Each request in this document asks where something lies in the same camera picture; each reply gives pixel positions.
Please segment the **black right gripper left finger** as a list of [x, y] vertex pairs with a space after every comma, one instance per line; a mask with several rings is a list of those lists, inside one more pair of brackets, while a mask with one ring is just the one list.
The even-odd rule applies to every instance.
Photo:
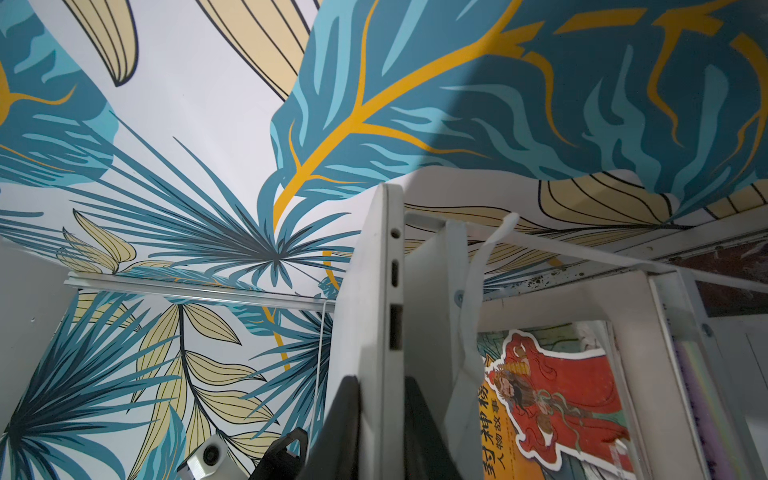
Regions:
[[299, 480], [358, 478], [360, 387], [355, 376], [345, 376], [337, 389], [320, 435]]

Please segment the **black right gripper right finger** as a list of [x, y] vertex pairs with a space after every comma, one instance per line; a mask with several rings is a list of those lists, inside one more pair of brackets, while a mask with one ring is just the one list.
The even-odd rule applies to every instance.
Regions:
[[404, 379], [404, 467], [406, 479], [456, 479], [459, 474], [417, 381]]

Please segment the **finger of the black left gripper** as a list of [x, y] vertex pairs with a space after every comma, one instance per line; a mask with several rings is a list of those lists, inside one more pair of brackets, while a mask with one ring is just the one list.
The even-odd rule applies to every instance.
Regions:
[[269, 446], [249, 480], [295, 480], [306, 464], [308, 452], [308, 433], [296, 428]]

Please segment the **silver laptop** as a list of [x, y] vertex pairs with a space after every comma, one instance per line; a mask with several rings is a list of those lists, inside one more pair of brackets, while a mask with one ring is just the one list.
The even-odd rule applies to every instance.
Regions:
[[376, 187], [335, 300], [325, 410], [342, 381], [359, 385], [358, 476], [402, 479], [404, 467], [404, 191]]

